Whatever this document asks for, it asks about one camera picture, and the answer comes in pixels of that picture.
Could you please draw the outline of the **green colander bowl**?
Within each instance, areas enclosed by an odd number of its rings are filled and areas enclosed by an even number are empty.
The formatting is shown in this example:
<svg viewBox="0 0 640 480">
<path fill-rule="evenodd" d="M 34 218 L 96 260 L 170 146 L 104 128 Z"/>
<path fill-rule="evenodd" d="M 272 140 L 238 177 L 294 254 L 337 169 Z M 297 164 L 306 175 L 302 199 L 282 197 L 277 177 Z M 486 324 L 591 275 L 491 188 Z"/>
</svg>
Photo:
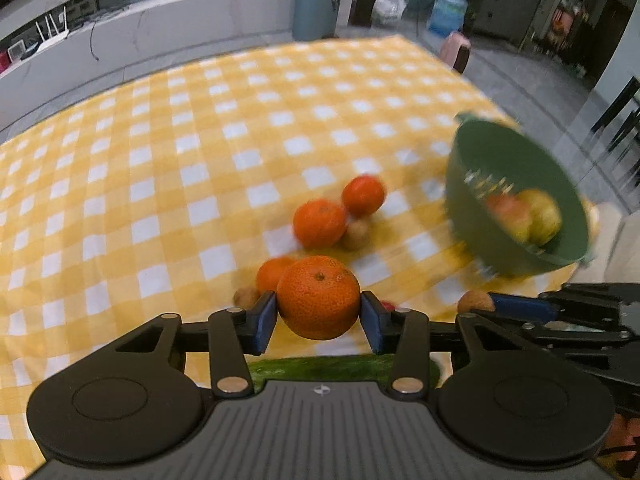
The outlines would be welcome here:
<svg viewBox="0 0 640 480">
<path fill-rule="evenodd" d="M 446 169 L 446 209 L 454 234 L 493 271 L 543 274 L 588 256 L 587 214 L 572 182 L 541 146 L 469 112 Z"/>
</svg>

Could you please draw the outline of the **dark grey cabinet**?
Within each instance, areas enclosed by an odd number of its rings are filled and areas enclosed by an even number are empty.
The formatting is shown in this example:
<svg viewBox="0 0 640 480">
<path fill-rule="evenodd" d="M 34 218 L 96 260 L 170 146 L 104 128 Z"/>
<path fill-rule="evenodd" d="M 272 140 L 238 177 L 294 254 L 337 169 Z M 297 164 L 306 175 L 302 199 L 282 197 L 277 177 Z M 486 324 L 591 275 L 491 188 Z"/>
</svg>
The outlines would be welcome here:
<svg viewBox="0 0 640 480">
<path fill-rule="evenodd" d="M 535 16 L 540 0 L 482 0 L 474 32 L 520 44 Z"/>
</svg>

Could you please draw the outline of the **brown longan middle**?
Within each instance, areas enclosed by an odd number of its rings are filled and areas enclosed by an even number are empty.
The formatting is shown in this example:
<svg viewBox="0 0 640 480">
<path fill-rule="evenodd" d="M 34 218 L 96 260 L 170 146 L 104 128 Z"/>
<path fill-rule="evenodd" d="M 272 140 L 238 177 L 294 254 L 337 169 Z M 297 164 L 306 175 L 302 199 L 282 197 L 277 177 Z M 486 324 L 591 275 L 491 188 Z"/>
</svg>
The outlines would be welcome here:
<svg viewBox="0 0 640 480">
<path fill-rule="evenodd" d="M 368 244 L 370 238 L 370 222 L 366 219 L 352 220 L 346 226 L 340 243 L 350 252 L 356 252 Z"/>
</svg>

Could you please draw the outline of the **brown longan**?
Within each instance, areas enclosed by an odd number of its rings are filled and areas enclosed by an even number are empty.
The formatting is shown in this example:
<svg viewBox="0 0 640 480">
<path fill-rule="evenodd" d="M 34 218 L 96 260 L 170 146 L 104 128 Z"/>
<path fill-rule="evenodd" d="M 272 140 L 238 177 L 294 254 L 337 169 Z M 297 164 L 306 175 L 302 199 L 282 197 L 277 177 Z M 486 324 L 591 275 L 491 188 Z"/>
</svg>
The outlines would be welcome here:
<svg viewBox="0 0 640 480">
<path fill-rule="evenodd" d="M 232 301 L 236 308 L 250 310 L 262 294 L 253 286 L 241 287 L 233 295 Z"/>
<path fill-rule="evenodd" d="M 494 300 L 482 290 L 469 290 L 458 301 L 458 312 L 470 312 L 472 310 L 495 312 Z"/>
<path fill-rule="evenodd" d="M 356 252 L 368 244 L 370 238 L 370 222 L 366 219 L 352 220 L 346 226 L 340 243 L 350 252 Z"/>
</svg>

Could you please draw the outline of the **white router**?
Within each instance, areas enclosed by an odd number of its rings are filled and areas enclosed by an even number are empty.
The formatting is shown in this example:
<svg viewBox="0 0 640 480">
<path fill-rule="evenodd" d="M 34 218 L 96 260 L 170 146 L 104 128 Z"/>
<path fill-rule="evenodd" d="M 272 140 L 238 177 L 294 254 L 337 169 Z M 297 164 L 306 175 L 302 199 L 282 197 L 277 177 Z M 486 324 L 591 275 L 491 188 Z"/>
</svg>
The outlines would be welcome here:
<svg viewBox="0 0 640 480">
<path fill-rule="evenodd" d="M 39 37 L 38 50 L 46 50 L 65 40 L 70 34 L 67 23 L 66 6 L 58 13 L 48 12 L 35 20 Z"/>
</svg>

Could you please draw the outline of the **yellow white checkered tablecloth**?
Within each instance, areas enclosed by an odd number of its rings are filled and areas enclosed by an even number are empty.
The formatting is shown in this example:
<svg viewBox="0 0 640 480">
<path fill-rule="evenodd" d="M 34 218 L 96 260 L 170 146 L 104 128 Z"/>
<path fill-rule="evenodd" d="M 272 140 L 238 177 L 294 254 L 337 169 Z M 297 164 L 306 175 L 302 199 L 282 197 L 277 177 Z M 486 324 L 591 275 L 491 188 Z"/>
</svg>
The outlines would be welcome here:
<svg viewBox="0 0 640 480">
<path fill-rule="evenodd" d="M 387 196 L 358 252 L 378 298 L 449 321 L 482 288 L 534 296 L 572 275 L 493 278 L 451 235 L 447 158 L 462 110 L 503 112 L 399 38 L 288 44 L 163 70 L 1 148 L 1 474 L 41 454 L 25 417 L 44 378 L 164 312 L 201 321 L 258 268 L 301 257 L 296 209 L 360 174 Z"/>
</svg>

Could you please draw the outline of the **white plastic bag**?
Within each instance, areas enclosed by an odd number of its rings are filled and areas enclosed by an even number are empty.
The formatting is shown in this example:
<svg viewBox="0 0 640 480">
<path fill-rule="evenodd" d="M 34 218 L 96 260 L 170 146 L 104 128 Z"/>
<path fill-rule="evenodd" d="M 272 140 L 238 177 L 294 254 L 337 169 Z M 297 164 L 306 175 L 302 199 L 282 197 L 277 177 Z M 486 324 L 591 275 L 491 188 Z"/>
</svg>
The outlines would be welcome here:
<svg viewBox="0 0 640 480">
<path fill-rule="evenodd" d="M 371 14 L 372 24 L 383 28 L 397 27 L 406 6 L 406 0 L 375 0 Z"/>
</svg>

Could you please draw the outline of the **orange tangerine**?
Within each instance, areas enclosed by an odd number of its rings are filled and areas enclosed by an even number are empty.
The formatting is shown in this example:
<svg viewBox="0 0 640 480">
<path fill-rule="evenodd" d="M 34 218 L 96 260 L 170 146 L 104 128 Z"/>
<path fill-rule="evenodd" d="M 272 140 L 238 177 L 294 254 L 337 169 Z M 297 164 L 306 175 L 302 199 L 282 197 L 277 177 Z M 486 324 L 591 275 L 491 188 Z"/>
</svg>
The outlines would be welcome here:
<svg viewBox="0 0 640 480">
<path fill-rule="evenodd" d="M 377 212 L 386 199 L 383 182 L 370 174 L 353 178 L 344 187 L 342 202 L 352 218 L 370 217 Z"/>
<path fill-rule="evenodd" d="M 267 260 L 256 274 L 255 284 L 258 292 L 275 292 L 282 274 L 294 263 L 296 260 L 287 256 Z"/>
<path fill-rule="evenodd" d="M 347 212 L 333 200 L 310 200 L 296 209 L 292 226 L 293 233 L 303 248 L 329 248 L 344 235 Z"/>
<path fill-rule="evenodd" d="M 357 321 L 360 285 L 351 270 L 328 256 L 310 256 L 282 274 L 276 290 L 282 320 L 298 336 L 329 340 Z"/>
</svg>

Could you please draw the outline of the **brown longan front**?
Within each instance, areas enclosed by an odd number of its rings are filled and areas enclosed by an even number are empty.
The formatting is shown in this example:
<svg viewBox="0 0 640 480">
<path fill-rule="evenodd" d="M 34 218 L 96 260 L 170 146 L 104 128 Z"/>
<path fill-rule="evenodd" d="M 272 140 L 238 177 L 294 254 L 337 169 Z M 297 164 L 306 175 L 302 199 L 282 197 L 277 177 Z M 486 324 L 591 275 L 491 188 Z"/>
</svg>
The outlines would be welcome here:
<svg viewBox="0 0 640 480">
<path fill-rule="evenodd" d="M 482 290 L 469 290 L 458 301 L 458 312 L 470 312 L 472 310 L 495 312 L 494 300 Z"/>
</svg>

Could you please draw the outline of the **yellow-green pear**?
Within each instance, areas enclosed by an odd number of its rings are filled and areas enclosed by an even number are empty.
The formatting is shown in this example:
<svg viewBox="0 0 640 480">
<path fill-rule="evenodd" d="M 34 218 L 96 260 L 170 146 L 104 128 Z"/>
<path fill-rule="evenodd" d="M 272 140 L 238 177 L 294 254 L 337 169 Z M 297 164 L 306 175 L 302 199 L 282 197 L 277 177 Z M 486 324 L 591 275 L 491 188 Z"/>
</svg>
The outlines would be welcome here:
<svg viewBox="0 0 640 480">
<path fill-rule="evenodd" d="M 561 211 L 554 198 L 539 188 L 526 188 L 516 197 L 529 206 L 532 224 L 529 241 L 538 247 L 548 244 L 562 228 Z"/>
</svg>

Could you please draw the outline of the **green cucumber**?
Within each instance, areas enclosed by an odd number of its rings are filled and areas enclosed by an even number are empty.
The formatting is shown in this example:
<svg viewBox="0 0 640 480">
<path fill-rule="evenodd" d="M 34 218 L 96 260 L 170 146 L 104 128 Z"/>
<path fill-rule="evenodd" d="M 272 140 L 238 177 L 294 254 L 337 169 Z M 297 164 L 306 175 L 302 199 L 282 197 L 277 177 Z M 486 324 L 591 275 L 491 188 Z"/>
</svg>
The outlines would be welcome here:
<svg viewBox="0 0 640 480">
<path fill-rule="evenodd" d="M 268 380 L 286 382 L 378 382 L 385 385 L 395 357 L 360 354 L 360 356 L 308 356 L 280 360 L 261 360 L 248 364 L 257 392 Z"/>
</svg>

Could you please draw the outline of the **brown longan left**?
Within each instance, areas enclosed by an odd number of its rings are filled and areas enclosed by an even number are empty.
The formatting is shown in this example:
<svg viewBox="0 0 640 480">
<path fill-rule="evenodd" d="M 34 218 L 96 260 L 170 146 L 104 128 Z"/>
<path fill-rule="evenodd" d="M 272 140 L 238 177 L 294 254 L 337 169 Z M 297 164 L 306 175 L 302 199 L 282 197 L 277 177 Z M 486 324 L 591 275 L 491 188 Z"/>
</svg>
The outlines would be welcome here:
<svg viewBox="0 0 640 480">
<path fill-rule="evenodd" d="M 253 286 L 241 287 L 233 295 L 232 301 L 236 308 L 250 310 L 262 294 Z"/>
</svg>

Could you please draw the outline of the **red-yellow apple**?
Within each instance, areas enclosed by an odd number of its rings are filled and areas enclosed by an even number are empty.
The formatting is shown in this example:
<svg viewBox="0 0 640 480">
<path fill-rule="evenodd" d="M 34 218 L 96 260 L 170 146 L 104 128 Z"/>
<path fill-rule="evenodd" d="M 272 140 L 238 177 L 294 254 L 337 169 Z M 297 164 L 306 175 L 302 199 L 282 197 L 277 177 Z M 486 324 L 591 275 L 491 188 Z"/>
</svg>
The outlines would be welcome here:
<svg viewBox="0 0 640 480">
<path fill-rule="evenodd" d="M 525 202 L 509 193 L 495 193 L 486 197 L 485 205 L 510 237 L 521 244 L 529 240 L 533 218 Z"/>
</svg>

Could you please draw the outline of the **blue water jug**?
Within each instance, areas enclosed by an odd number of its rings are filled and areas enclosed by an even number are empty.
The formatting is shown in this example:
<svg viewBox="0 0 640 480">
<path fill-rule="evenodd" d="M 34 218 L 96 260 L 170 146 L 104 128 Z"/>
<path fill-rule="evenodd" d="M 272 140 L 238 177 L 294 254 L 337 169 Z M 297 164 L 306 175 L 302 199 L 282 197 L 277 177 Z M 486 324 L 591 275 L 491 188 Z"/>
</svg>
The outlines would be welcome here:
<svg viewBox="0 0 640 480">
<path fill-rule="evenodd" d="M 466 10 L 466 0 L 435 0 L 427 29 L 441 37 L 461 32 Z"/>
</svg>

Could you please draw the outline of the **white tv console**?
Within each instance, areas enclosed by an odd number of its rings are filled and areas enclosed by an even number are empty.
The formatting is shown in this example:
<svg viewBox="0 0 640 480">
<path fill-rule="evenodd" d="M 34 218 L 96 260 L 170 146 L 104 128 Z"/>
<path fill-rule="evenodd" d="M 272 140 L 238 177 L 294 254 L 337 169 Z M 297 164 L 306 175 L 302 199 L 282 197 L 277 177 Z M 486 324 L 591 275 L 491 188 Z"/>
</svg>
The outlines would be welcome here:
<svg viewBox="0 0 640 480">
<path fill-rule="evenodd" d="M 145 0 L 1 75 L 1 135 L 164 67 L 291 37 L 295 0 Z"/>
</svg>

